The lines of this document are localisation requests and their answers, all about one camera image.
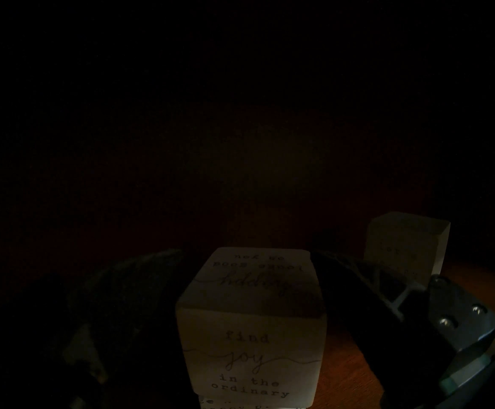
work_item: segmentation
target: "wooden surface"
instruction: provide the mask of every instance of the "wooden surface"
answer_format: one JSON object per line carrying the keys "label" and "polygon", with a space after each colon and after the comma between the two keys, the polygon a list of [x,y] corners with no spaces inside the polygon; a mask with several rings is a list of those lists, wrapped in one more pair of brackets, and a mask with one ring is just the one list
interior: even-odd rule
{"label": "wooden surface", "polygon": [[[445,261],[442,274],[458,282],[495,311],[495,274],[460,262]],[[107,389],[111,407],[176,408],[154,388],[114,384]],[[350,334],[339,323],[328,325],[323,362],[313,409],[379,409],[383,389]]]}

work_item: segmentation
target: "metal screw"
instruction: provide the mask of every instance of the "metal screw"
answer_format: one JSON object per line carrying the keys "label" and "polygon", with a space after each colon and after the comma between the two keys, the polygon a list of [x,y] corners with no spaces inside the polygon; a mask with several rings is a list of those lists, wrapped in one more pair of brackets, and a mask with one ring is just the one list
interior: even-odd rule
{"label": "metal screw", "polygon": [[472,306],[472,311],[476,314],[476,315],[482,315],[484,313],[486,313],[486,311],[484,311],[484,308],[479,306],[479,305],[473,305]]}
{"label": "metal screw", "polygon": [[439,324],[443,325],[444,327],[450,327],[452,325],[452,321],[446,317],[442,317],[441,319],[439,319]]}

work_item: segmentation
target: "dark wall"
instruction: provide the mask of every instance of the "dark wall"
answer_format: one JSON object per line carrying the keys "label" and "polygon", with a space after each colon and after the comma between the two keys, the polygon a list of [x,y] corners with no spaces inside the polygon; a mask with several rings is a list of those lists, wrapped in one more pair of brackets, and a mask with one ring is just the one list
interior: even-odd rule
{"label": "dark wall", "polygon": [[392,209],[495,267],[495,0],[0,0],[1,267]]}

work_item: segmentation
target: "white cube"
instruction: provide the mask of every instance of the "white cube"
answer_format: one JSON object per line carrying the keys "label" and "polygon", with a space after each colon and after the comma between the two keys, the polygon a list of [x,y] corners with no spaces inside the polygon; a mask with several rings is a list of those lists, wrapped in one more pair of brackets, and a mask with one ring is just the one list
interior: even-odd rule
{"label": "white cube", "polygon": [[310,253],[219,248],[176,304],[192,388],[231,407],[309,407],[326,313]]}
{"label": "white cube", "polygon": [[427,286],[433,274],[440,274],[449,233],[449,221],[390,212],[368,225],[363,258]]}
{"label": "white cube", "polygon": [[[270,406],[264,405],[236,405],[236,403],[228,400],[215,400],[204,398],[199,396],[200,409],[268,409]],[[276,407],[273,409],[288,409],[285,407]],[[298,407],[295,409],[306,409],[305,407]]]}

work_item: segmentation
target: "block face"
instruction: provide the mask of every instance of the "block face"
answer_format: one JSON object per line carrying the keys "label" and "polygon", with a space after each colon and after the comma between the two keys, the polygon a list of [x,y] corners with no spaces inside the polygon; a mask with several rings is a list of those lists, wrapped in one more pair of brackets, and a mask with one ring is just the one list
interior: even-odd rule
{"label": "block face", "polygon": [[387,265],[427,286],[439,274],[450,223],[429,217],[389,213],[375,218],[367,229],[364,259]]}
{"label": "block face", "polygon": [[201,309],[176,312],[195,393],[219,401],[309,407],[316,392],[326,320]]}
{"label": "block face", "polygon": [[195,393],[237,406],[312,404],[326,314],[309,252],[217,249],[176,319]]}
{"label": "block face", "polygon": [[[229,400],[216,400],[211,398],[204,398],[199,396],[200,409],[268,409],[270,406],[265,405],[243,405],[236,404]],[[273,409],[288,409],[285,407],[276,407]]]}
{"label": "block face", "polygon": [[218,248],[177,305],[308,318],[325,312],[310,253],[300,249]]}

